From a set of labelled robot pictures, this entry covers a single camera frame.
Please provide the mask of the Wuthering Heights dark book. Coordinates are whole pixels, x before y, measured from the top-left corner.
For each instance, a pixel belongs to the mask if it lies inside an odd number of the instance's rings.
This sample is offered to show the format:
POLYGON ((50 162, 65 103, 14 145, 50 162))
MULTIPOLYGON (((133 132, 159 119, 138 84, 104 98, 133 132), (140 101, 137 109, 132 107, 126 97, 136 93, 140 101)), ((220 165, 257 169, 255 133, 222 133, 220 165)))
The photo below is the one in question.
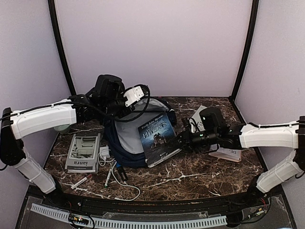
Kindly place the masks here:
POLYGON ((163 112, 138 127, 140 141, 149 168, 171 158, 181 150, 170 150, 167 141, 176 137, 176 132, 167 113, 163 112))

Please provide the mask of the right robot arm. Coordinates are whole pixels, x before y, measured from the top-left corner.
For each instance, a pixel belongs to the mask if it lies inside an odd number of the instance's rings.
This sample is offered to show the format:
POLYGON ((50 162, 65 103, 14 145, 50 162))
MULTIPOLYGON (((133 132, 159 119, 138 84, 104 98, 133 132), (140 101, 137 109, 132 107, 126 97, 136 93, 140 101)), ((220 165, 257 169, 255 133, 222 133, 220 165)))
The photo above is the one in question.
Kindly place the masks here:
POLYGON ((287 147, 292 152, 270 170, 253 178, 242 204, 253 207, 262 196, 292 177, 305 173, 305 118, 284 124, 256 125, 254 123, 229 125, 217 107, 199 112, 204 130, 193 133, 187 118, 183 119, 184 131, 174 139, 179 149, 194 150, 197 147, 218 145, 241 150, 252 147, 287 147))

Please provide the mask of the navy blue student backpack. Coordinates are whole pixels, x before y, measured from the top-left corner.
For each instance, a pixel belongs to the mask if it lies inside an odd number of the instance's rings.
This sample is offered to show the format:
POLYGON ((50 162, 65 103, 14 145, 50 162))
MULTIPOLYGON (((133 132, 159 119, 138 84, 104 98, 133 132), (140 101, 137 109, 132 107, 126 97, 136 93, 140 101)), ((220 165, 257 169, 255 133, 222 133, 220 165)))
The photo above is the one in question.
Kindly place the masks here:
POLYGON ((138 127, 163 112, 169 115, 171 124, 176 125, 175 111, 161 97, 150 98, 144 114, 131 122, 124 123, 109 118, 104 119, 103 139, 108 142, 110 155, 114 157, 118 164, 124 167, 147 167, 138 127))

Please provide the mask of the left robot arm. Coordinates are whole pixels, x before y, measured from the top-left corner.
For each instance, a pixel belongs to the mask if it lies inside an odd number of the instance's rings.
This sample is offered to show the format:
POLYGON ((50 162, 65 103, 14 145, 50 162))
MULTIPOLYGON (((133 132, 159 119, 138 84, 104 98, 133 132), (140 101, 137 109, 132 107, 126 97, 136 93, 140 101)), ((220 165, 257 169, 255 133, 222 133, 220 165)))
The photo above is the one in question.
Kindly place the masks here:
POLYGON ((146 86, 126 88, 121 78, 106 74, 98 76, 95 86, 85 94, 25 110, 6 108, 0 119, 0 161, 36 185, 55 207, 63 208, 67 197, 57 180, 30 155, 23 139, 92 119, 117 119, 131 112, 134 103, 145 95, 146 86))

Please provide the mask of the grey hardcover book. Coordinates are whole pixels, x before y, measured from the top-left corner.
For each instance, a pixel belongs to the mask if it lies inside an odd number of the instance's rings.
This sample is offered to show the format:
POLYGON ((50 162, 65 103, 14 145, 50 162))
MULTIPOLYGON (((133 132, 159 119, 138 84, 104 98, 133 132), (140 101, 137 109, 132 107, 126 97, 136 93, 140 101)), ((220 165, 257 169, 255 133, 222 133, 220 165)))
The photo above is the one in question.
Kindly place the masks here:
POLYGON ((201 106, 196 110, 196 112, 194 113, 194 115, 192 116, 192 118, 196 121, 196 123, 198 124, 198 126, 199 126, 199 128, 200 128, 201 131, 204 131, 204 126, 203 126, 203 124, 202 124, 202 121, 201 121, 201 118, 200 118, 199 113, 200 113, 202 110, 204 110, 204 109, 206 109, 206 107, 203 106, 203 105, 201 105, 201 106))

